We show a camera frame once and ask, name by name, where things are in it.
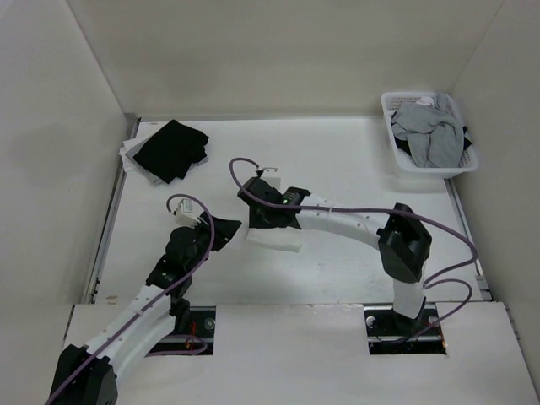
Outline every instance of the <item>white partition wall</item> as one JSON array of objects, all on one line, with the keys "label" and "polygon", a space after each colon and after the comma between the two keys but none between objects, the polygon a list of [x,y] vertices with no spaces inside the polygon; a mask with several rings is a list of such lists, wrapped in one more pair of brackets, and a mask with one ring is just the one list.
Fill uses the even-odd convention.
[{"label": "white partition wall", "polygon": [[480,169],[460,196],[494,297],[510,305],[527,364],[540,381],[540,1],[506,0],[452,95]]},{"label": "white partition wall", "polygon": [[0,1],[0,403],[43,403],[125,120],[64,0]]},{"label": "white partition wall", "polygon": [[502,0],[68,0],[124,111],[379,115],[457,81]]}]

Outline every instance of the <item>white plastic basket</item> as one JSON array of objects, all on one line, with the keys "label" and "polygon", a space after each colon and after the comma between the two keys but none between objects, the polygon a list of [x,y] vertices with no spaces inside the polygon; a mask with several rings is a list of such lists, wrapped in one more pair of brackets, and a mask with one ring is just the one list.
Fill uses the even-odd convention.
[{"label": "white plastic basket", "polygon": [[[456,168],[430,169],[418,167],[413,158],[399,149],[394,140],[392,131],[391,119],[394,113],[399,110],[403,103],[415,103],[421,97],[435,97],[435,93],[384,93],[381,96],[382,110],[384,111],[386,129],[388,137],[390,137],[390,145],[394,151],[395,163],[397,164],[397,174],[399,176],[412,176],[415,178],[430,178],[430,179],[450,179],[466,171],[475,171],[478,168],[478,158],[474,151],[474,145],[471,145],[463,152],[462,158],[459,161],[459,166]],[[463,125],[463,118],[456,107],[456,103],[450,98],[451,114]]]}]

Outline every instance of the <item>white work surface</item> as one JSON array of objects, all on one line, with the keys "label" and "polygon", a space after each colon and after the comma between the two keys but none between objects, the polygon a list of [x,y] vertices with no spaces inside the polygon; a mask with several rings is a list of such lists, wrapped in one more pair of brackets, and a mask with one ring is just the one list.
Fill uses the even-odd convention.
[{"label": "white work surface", "polygon": [[[119,311],[78,305],[67,342]],[[370,355],[361,305],[219,305],[213,356],[144,359],[117,405],[538,405],[503,304],[466,305],[443,332],[447,355]]]},{"label": "white work surface", "polygon": [[[165,122],[143,122],[138,136],[158,131]],[[393,174],[392,151],[381,118],[311,118],[252,121],[185,122],[209,136],[209,162],[188,172],[185,180],[153,186],[138,171],[123,187],[111,243],[101,275],[98,303],[126,304],[165,252],[177,226],[165,210],[171,194],[198,197],[214,216],[240,219],[236,237],[193,276],[188,298],[193,305],[331,304],[391,302],[392,280],[384,273],[378,251],[357,241],[322,232],[305,232],[300,253],[271,251],[245,241],[248,207],[236,196],[229,162],[237,156],[261,166],[278,167],[282,190],[299,186],[350,207],[393,208],[406,203],[416,213],[459,230],[443,181],[399,181]],[[254,175],[239,163],[242,181]],[[379,218],[381,226],[386,215]],[[430,275],[470,257],[459,240],[429,227],[433,235],[426,267]],[[469,266],[452,273],[481,296]],[[430,301],[462,300],[459,284],[426,292]]]}]

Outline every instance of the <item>black cloth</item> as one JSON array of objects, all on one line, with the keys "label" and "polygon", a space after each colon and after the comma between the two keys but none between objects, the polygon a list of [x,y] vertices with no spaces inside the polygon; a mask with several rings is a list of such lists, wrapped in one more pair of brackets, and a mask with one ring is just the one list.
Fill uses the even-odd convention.
[{"label": "black cloth", "polygon": [[157,131],[133,156],[145,170],[169,184],[183,179],[193,163],[206,158],[208,137],[197,129],[172,120]]}]

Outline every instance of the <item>purple cable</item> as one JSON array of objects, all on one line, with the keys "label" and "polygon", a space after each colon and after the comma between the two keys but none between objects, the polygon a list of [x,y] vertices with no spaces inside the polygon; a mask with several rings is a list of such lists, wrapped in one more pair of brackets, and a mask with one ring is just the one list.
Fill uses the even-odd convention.
[{"label": "purple cable", "polygon": [[202,264],[204,263],[204,261],[208,258],[208,255],[210,254],[210,251],[212,250],[212,246],[213,246],[213,240],[215,238],[215,228],[214,228],[214,225],[213,225],[213,219],[212,219],[212,215],[210,214],[210,211],[208,210],[208,208],[206,208],[206,206],[200,201],[198,200],[197,198],[195,197],[192,197],[192,196],[188,196],[187,194],[173,194],[172,196],[169,197],[169,199],[167,200],[167,203],[166,203],[166,206],[167,206],[167,210],[169,212],[170,211],[170,201],[173,199],[173,198],[177,198],[177,197],[184,197],[184,198],[189,198],[191,199],[192,201],[194,201],[195,203],[197,203],[201,208],[202,210],[206,213],[206,215],[208,216],[208,222],[209,222],[209,225],[210,225],[210,243],[208,244],[208,249],[206,250],[206,252],[204,253],[204,256],[202,257],[201,261],[199,263],[197,263],[197,265],[192,269],[190,270],[184,277],[182,277],[180,280],[178,280],[177,282],[173,283],[171,286],[169,286],[167,289],[164,289],[163,291],[161,291],[159,294],[157,294],[155,297],[153,297],[142,309],[141,309],[141,312],[135,314],[129,321],[126,322],[126,324],[121,327],[118,332],[116,332],[114,335],[112,335],[111,337],[109,337],[109,339],[103,343],[103,345],[101,347],[99,347],[93,354],[91,354],[58,388],[56,391],[54,391],[51,396],[49,397],[49,399],[47,399],[47,401],[45,402],[45,405],[52,405],[52,403],[58,398],[58,396],[66,389],[67,386],[69,386],[69,384],[71,384],[71,382],[77,378],[77,376],[81,373],[81,371],[83,371],[95,358],[97,358],[97,356],[100,355],[100,353],[102,353],[106,348],[109,347],[109,345],[111,345],[111,343],[113,343],[115,340],[117,340],[139,317],[140,315],[139,314],[142,314],[144,312],[146,312],[149,308],[152,307],[153,304],[155,304],[161,297],[163,297],[164,295],[168,294],[170,291],[172,291],[173,289],[175,289],[176,287],[178,287],[179,285],[181,285],[184,281],[186,281],[188,278],[191,277],[192,274],[194,274],[197,269],[199,269]]},{"label": "purple cable", "polygon": [[467,282],[465,282],[463,280],[459,280],[457,278],[448,278],[448,279],[444,279],[444,280],[440,280],[440,281],[435,281],[433,283],[429,283],[429,282],[433,281],[435,278],[438,278],[439,276],[441,276],[442,274],[448,273],[448,272],[450,272],[452,270],[455,270],[457,268],[460,268],[460,267],[464,267],[464,266],[466,266],[468,264],[473,264],[478,259],[478,251],[476,249],[476,246],[469,239],[467,239],[465,236],[463,236],[459,232],[456,232],[452,228],[449,228],[448,226],[446,226],[444,224],[441,224],[441,223],[439,223],[437,221],[434,221],[433,219],[429,219],[429,218],[424,217],[422,215],[418,215],[416,213],[407,213],[407,212],[403,212],[403,211],[400,211],[400,210],[397,210],[397,209],[387,209],[387,208],[331,208],[331,207],[320,207],[320,206],[313,206],[313,205],[272,204],[270,202],[266,202],[266,201],[262,200],[261,198],[258,198],[256,196],[254,196],[253,194],[251,194],[250,192],[248,192],[246,190],[246,188],[238,180],[238,177],[236,177],[236,174],[235,174],[235,162],[247,162],[247,163],[250,163],[250,164],[254,165],[257,168],[259,168],[259,164],[256,161],[248,159],[248,158],[234,158],[229,162],[229,171],[230,171],[230,175],[233,178],[233,181],[235,182],[235,184],[238,186],[238,188],[240,188],[240,190],[244,194],[246,194],[253,201],[255,201],[257,203],[260,203],[261,205],[264,205],[266,207],[276,208],[276,209],[307,209],[307,210],[310,210],[310,211],[330,211],[330,210],[332,210],[333,213],[386,213],[388,215],[400,215],[400,216],[405,217],[405,218],[417,219],[419,221],[425,222],[426,224],[430,224],[430,225],[434,226],[435,228],[439,228],[440,230],[444,230],[448,234],[450,234],[452,236],[455,236],[457,239],[461,240],[463,243],[465,243],[467,246],[469,246],[469,248],[471,249],[471,253],[472,253],[472,257],[470,259],[468,259],[468,260],[466,260],[464,262],[459,262],[459,263],[454,264],[452,266],[445,267],[442,270],[440,270],[439,272],[437,272],[437,273],[431,275],[430,277],[426,278],[425,281],[424,281],[424,288],[425,289],[432,289],[436,285],[443,284],[443,283],[464,284],[469,289],[469,294],[468,294],[467,298],[460,305],[458,305],[456,308],[454,308],[453,310],[451,310],[447,314],[444,314],[443,316],[441,316],[437,322],[429,324],[427,327],[422,329],[420,332],[412,335],[411,337],[406,337],[404,339],[399,339],[395,343],[401,343],[401,342],[406,342],[409,339],[415,339],[418,336],[422,335],[423,333],[426,333],[432,327],[438,326],[440,324],[440,321],[444,321],[449,316],[452,316],[453,314],[458,312],[473,297],[473,288],[471,287],[471,285],[469,283],[467,283]]},{"label": "purple cable", "polygon": [[448,226],[441,224],[437,221],[434,221],[433,219],[429,219],[427,217],[424,217],[422,215],[418,215],[417,213],[406,213],[404,211],[400,211],[397,209],[389,209],[389,208],[331,208],[331,207],[319,207],[314,205],[281,205],[281,204],[272,204],[270,202],[266,202],[262,200],[261,198],[258,198],[251,194],[249,191],[247,191],[242,183],[238,180],[238,177],[236,177],[235,174],[235,162],[247,162],[251,163],[252,165],[259,167],[259,164],[251,159],[248,158],[234,158],[229,162],[229,170],[230,175],[233,178],[233,181],[238,186],[238,188],[241,189],[243,193],[245,193],[250,199],[253,201],[260,203],[266,207],[269,208],[277,208],[277,209],[308,209],[310,211],[330,211],[332,210],[333,213],[387,213],[388,215],[400,215],[405,218],[412,218],[417,219],[419,221],[425,222],[426,224],[430,224],[434,226],[435,228],[439,228],[440,230],[444,230],[445,232],[449,233],[452,236],[455,236],[457,239],[461,240],[463,243],[465,243],[469,248],[471,249],[472,257],[465,262],[459,262],[457,264],[454,264],[449,267],[445,267],[439,272],[433,274],[432,276],[426,278],[424,281],[424,285],[427,285],[430,281],[432,281],[434,278],[439,277],[442,274],[448,273],[452,270],[455,270],[459,267],[464,267],[468,264],[473,264],[478,259],[478,252],[476,250],[476,246],[465,236],[460,234],[459,232],[456,232],[452,228],[449,228]]},{"label": "purple cable", "polygon": [[163,351],[163,352],[153,352],[148,353],[146,357],[158,357],[158,356],[169,356],[169,355],[180,355],[180,356],[195,356],[196,354],[200,354],[204,352],[208,348],[208,344],[204,341],[204,339],[193,336],[193,335],[169,335],[169,338],[179,338],[179,339],[186,339],[186,340],[197,340],[202,347],[198,348],[196,350],[169,350],[169,351]]}]

